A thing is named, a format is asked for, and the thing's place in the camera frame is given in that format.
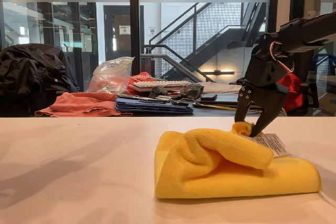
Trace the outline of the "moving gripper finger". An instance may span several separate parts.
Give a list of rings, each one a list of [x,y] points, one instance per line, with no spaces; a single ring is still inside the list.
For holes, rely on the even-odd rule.
[[[252,89],[250,86],[244,84],[238,93],[235,122],[243,122],[245,120],[247,112],[252,104],[252,97]]]

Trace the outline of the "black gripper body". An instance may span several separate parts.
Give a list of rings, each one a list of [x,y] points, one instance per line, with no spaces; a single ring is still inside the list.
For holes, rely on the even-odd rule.
[[[277,82],[293,71],[293,58],[288,54],[271,56],[270,48],[254,48],[244,76],[244,86],[252,89],[277,90]]]

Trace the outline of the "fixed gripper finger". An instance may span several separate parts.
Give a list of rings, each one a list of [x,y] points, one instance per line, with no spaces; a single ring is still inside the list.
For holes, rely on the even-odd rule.
[[[287,87],[281,84],[271,84],[257,87],[252,92],[252,102],[263,109],[256,124],[252,126],[251,137],[257,136],[280,113],[287,98]]]

